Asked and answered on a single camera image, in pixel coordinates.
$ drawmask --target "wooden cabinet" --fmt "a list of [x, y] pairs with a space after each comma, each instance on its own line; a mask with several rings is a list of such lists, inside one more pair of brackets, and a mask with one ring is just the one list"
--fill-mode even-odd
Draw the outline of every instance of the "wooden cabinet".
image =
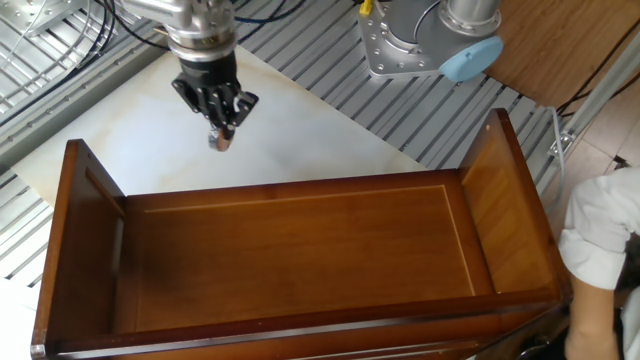
[[126, 197], [70, 141], [57, 199], [36, 359], [460, 359], [569, 294], [504, 111], [457, 170]]

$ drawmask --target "metal rod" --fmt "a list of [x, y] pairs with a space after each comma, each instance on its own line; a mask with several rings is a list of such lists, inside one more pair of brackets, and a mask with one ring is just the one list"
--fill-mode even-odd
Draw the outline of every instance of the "metal rod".
[[598, 115], [613, 93], [640, 67], [640, 33], [611, 66], [604, 78], [593, 89], [580, 109], [565, 126], [563, 132], [579, 134]]
[[501, 0], [450, 0], [449, 11], [457, 20], [482, 24], [493, 19]]

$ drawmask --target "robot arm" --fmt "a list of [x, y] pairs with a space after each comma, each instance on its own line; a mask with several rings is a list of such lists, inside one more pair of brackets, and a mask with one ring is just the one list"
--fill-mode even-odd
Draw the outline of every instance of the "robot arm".
[[211, 122], [210, 145], [226, 150], [236, 127], [258, 102], [256, 95], [242, 91], [236, 77], [237, 40], [229, 0], [122, 2], [128, 11], [167, 29], [169, 48], [182, 67], [172, 85], [193, 112]]

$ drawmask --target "white table surface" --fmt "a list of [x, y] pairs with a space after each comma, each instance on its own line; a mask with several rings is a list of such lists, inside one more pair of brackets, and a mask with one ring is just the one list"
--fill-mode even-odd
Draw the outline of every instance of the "white table surface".
[[126, 195], [424, 170], [242, 48], [243, 89], [260, 97], [226, 152], [171, 88], [166, 54], [13, 167], [54, 204], [67, 140], [84, 139]]

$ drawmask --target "brown wooden box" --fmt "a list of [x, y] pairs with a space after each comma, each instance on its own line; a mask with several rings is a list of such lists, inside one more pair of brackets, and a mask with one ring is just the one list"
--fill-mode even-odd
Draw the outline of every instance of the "brown wooden box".
[[127, 197], [75, 140], [31, 350], [461, 359], [568, 295], [503, 110], [458, 170]]

